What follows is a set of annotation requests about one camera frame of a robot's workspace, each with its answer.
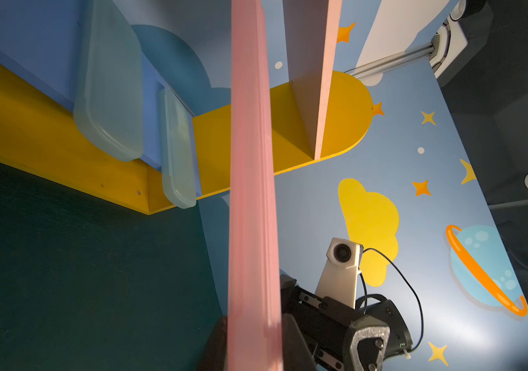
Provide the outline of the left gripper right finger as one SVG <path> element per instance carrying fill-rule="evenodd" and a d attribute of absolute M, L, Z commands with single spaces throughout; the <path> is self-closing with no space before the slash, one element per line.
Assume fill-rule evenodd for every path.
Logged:
<path fill-rule="evenodd" d="M 290 314 L 282 315 L 282 358 L 285 371 L 316 371 L 303 334 Z"/>

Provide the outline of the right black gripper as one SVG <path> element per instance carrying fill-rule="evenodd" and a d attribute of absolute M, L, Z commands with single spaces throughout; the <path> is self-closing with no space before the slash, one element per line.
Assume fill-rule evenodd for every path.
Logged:
<path fill-rule="evenodd" d="M 282 311 L 290 314 L 316 365 L 326 370 L 381 370 L 391 327 L 329 296 L 321 298 L 280 276 Z"/>

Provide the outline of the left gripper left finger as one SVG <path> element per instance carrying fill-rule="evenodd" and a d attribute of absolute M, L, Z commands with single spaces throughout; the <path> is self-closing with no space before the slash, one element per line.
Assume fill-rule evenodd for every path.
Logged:
<path fill-rule="evenodd" d="M 227 363 L 228 317 L 217 320 L 196 366 L 196 371 L 225 371 Z"/>

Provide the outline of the small pink pencil case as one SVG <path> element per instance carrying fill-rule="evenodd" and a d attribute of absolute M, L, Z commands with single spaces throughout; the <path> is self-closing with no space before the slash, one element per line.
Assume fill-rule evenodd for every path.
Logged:
<path fill-rule="evenodd" d="M 265 13 L 231 3 L 228 369 L 281 370 L 282 315 Z"/>

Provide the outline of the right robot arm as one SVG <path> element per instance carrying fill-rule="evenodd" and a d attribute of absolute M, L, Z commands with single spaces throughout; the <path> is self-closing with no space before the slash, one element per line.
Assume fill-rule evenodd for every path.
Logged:
<path fill-rule="evenodd" d="M 394 356 L 412 352 L 408 327 L 393 301 L 373 294 L 367 311 L 318 297 L 280 276 L 282 312 L 293 317 L 298 340 L 314 366 L 326 370 L 381 370 Z"/>

